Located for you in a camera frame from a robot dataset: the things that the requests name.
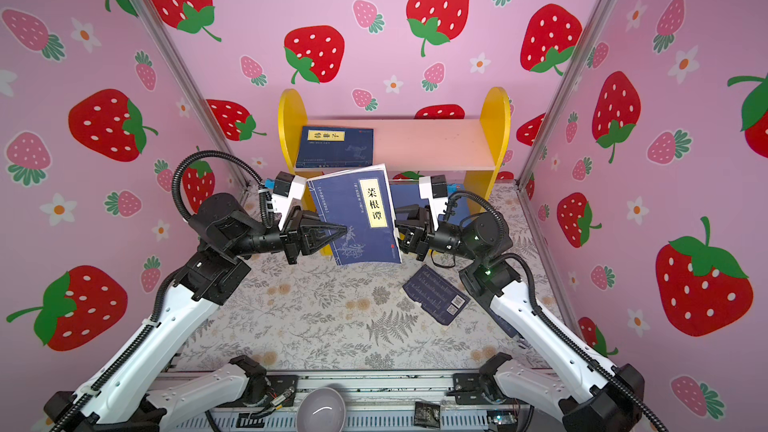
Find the navy blue book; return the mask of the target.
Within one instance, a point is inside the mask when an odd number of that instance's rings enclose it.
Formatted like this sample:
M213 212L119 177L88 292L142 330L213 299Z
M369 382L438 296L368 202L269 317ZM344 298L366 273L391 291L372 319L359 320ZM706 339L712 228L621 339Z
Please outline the navy blue book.
M304 126L296 167L367 167L373 164L373 151L373 129Z

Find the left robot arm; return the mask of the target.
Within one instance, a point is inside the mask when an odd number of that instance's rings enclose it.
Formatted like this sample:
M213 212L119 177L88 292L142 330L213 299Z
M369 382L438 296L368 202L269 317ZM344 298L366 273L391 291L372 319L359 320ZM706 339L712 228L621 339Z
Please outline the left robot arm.
M204 200L191 213L181 182L196 162L218 158L246 171L259 186L261 218L251 217L229 193ZM250 273L248 259L283 253L290 264L343 237L343 225L322 221L289 197L273 205L271 189L243 160L217 150L187 156L172 177L171 195L183 220L197 233L191 258L160 284L152 312L94 377L74 392L58 392L44 407L55 431L170 431L179 424L245 396L265 370L242 356L177 389L150 389L175 353Z

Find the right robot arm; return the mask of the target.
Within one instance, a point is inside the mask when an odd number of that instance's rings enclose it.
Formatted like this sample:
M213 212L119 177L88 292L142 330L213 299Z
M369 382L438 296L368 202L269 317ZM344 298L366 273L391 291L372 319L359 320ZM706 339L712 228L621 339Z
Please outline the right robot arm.
M459 190L441 206L399 207L395 217L402 251L469 260L459 273L469 295L497 323L517 331L553 371L543 374L497 356L482 373L490 400L518 399L568 431L630 431L642 419L666 430L643 400L642 374L595 351L537 299L529 264L511 252L506 219L487 200Z

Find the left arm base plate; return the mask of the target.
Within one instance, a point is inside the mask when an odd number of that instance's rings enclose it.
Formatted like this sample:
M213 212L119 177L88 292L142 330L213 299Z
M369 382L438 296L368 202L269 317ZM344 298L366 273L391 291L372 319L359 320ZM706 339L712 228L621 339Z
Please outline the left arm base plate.
M263 375L250 378L240 401L246 407L290 407L294 403L299 377L297 375Z

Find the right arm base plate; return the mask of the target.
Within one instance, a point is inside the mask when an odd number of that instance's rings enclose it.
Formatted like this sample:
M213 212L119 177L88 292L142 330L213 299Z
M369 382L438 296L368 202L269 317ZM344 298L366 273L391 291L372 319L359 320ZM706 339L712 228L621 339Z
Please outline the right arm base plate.
M452 387L445 395L452 397L458 405L491 405L498 399L487 378L477 372L455 373Z

